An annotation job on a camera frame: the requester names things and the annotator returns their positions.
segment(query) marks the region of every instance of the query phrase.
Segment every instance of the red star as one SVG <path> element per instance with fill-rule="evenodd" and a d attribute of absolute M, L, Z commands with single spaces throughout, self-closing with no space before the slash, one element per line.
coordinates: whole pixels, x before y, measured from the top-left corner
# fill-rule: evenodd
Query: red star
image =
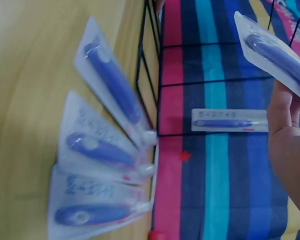
<path fill-rule="evenodd" d="M 180 160 L 187 163 L 192 154 L 188 153 L 187 150 L 183 151 L 180 154 Z"/>

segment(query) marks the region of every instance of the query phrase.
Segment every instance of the striped fabric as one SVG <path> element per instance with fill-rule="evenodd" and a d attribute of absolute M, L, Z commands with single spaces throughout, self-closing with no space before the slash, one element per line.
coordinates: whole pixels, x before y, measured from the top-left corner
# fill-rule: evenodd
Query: striped fabric
<path fill-rule="evenodd" d="M 266 109 L 274 79 L 245 60 L 234 12 L 267 28 L 271 4 L 166 0 L 163 44 L 186 46 L 163 52 L 160 134 L 190 133 L 193 108 Z M 300 0 L 275 0 L 269 30 L 289 43 L 299 17 Z M 300 56 L 300 25 L 291 47 Z M 300 239 L 265 133 L 162 137 L 153 219 L 167 240 Z"/>

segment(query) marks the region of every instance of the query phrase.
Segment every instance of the white cap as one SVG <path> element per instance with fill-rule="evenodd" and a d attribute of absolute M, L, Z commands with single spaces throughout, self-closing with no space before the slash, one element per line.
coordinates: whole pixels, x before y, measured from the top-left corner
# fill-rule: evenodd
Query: white cap
<path fill-rule="evenodd" d="M 142 139 L 148 145 L 154 146 L 157 144 L 157 132 L 153 130 L 144 131 L 142 134 Z"/>
<path fill-rule="evenodd" d="M 149 201 L 140 201 L 137 202 L 133 207 L 131 207 L 131 212 L 145 213 L 152 209 L 151 202 Z"/>
<path fill-rule="evenodd" d="M 155 166 L 150 163 L 141 164 L 138 166 L 138 172 L 141 177 L 151 177 L 155 174 Z"/>

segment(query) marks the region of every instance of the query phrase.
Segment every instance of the finger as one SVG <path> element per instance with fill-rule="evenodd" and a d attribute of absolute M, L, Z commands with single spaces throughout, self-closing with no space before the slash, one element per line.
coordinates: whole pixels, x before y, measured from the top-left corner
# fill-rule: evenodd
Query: finger
<path fill-rule="evenodd" d="M 291 127 L 290 105 L 293 94 L 278 80 L 274 81 L 271 102 L 266 111 L 269 135 L 273 136 L 280 130 Z"/>
<path fill-rule="evenodd" d="M 293 127 L 299 127 L 300 119 L 300 97 L 292 93 L 292 102 L 290 105 L 291 123 Z"/>

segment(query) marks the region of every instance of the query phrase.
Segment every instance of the plastic blister pack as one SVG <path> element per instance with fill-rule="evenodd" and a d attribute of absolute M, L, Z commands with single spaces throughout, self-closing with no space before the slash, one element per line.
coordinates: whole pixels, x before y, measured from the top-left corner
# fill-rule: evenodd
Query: plastic blister pack
<path fill-rule="evenodd" d="M 194 132 L 268 132 L 266 110 L 194 108 Z"/>
<path fill-rule="evenodd" d="M 157 144 L 157 133 L 150 129 L 137 96 L 93 17 L 86 24 L 73 64 L 139 148 Z"/>
<path fill-rule="evenodd" d="M 140 219 L 153 208 L 145 191 L 66 173 L 55 165 L 47 216 L 49 240 L 82 240 Z"/>
<path fill-rule="evenodd" d="M 57 156 L 63 170 L 142 185 L 157 171 L 147 158 L 74 91 L 68 93 Z"/>
<path fill-rule="evenodd" d="M 238 11 L 234 20 L 244 57 L 300 97 L 300 57 L 279 38 Z"/>

